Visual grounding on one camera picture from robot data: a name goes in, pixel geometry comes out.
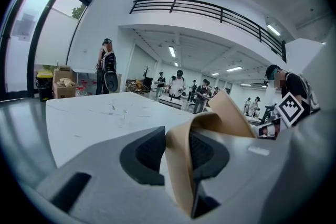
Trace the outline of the black and white hanging pack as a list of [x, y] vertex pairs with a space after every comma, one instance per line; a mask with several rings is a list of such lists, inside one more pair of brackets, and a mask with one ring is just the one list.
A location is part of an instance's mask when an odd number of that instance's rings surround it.
[[118, 89], [118, 76], [115, 72], [106, 72], [104, 74], [104, 81], [107, 89], [110, 92], [116, 92]]

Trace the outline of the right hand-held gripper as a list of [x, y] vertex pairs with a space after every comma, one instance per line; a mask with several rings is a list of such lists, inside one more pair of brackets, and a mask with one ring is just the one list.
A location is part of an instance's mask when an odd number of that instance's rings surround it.
[[281, 102], [268, 112], [264, 124], [258, 126], [258, 138], [275, 140], [281, 131], [291, 128], [303, 112], [302, 105], [288, 92]]

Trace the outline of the wooden shelf rack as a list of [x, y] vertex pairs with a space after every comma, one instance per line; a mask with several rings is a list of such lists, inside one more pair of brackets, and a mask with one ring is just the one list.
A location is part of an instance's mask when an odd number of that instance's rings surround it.
[[143, 92], [143, 80], [128, 79], [125, 84], [125, 92], [142, 93]]

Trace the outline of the white marble table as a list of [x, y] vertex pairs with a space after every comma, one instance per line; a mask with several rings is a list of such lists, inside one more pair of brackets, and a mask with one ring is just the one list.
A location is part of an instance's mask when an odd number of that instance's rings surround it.
[[[112, 110], [112, 100], [118, 97], [133, 102], [127, 119]], [[169, 130], [193, 116], [132, 92], [46, 102], [48, 139], [57, 167], [93, 144], [158, 126]]]

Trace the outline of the group of red-capped bottles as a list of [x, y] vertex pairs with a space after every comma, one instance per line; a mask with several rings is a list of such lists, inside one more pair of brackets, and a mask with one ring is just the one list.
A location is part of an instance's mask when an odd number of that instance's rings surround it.
[[97, 82], [95, 80], [82, 79], [82, 80], [79, 81], [79, 86], [81, 88], [83, 88], [84, 92], [87, 95], [95, 95], [96, 94]]

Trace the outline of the black window frame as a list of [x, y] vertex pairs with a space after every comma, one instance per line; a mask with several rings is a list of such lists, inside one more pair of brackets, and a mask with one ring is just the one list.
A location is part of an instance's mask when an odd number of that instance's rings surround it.
[[0, 101], [31, 98], [35, 75], [66, 65], [94, 0], [9, 0], [0, 20]]

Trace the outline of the clear glass cup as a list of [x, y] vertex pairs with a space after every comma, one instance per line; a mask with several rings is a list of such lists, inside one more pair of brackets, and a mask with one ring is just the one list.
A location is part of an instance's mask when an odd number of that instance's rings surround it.
[[118, 97], [112, 100], [111, 105], [115, 114], [122, 116], [124, 119], [127, 119], [128, 114], [133, 106], [133, 102], [128, 98], [122, 99], [121, 97]]

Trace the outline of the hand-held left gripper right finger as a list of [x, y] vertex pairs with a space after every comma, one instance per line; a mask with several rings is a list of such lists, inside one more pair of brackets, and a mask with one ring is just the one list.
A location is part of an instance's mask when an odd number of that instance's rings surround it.
[[191, 131], [196, 219], [286, 219], [310, 196], [292, 130], [276, 140]]

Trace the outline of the black bin with yellow bag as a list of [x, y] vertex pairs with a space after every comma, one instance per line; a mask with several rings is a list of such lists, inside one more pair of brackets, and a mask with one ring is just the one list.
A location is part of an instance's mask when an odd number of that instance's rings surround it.
[[40, 70], [35, 77], [35, 85], [38, 90], [40, 102], [46, 102], [53, 98], [53, 74], [49, 70]]

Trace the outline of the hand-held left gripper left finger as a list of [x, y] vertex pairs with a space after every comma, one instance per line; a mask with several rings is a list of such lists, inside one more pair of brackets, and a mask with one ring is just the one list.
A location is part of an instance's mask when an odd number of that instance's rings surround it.
[[165, 128], [89, 146], [38, 186], [68, 216], [88, 224], [183, 224], [189, 217], [165, 190]]

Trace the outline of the open cardboard box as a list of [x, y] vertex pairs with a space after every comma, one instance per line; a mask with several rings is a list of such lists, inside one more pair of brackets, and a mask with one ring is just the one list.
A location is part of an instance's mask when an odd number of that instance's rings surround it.
[[60, 87], [56, 84], [61, 78], [69, 78], [76, 84], [74, 72], [71, 69], [55, 69], [53, 76], [53, 92], [55, 99], [73, 98], [76, 96], [77, 84], [73, 87]]

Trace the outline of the white desk with metal legs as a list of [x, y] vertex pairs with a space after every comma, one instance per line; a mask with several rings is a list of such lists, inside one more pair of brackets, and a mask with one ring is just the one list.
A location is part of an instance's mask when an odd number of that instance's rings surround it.
[[245, 116], [247, 121], [251, 124], [251, 125], [262, 125], [264, 123], [266, 123], [266, 121], [263, 121], [262, 119], [259, 118], [259, 114], [256, 114], [254, 116]]

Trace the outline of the white top wooden desk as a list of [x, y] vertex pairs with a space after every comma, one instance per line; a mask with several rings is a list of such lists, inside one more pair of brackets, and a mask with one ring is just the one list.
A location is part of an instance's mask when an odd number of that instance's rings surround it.
[[176, 109], [179, 109], [179, 110], [183, 106], [183, 101], [182, 100], [173, 98], [172, 101], [170, 101], [170, 97], [165, 96], [165, 95], [160, 96], [158, 101], [161, 104], [165, 104], [167, 106], [170, 106], [170, 107], [173, 107], [173, 108], [176, 108]]

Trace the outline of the crumpled brown packing paper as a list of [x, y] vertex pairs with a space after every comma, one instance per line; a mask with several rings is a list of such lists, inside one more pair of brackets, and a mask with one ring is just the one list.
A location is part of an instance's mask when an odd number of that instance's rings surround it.
[[60, 87], [73, 87], [76, 84], [69, 78], [61, 78], [59, 81], [56, 82], [56, 84]]

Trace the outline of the black balcony railing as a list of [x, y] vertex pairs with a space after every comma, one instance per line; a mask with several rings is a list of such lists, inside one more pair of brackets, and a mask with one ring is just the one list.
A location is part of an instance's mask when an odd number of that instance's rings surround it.
[[278, 40], [261, 25], [231, 9], [198, 0], [134, 0], [129, 13], [140, 12], [186, 13], [207, 17], [252, 36], [284, 62], [287, 61], [285, 41]]

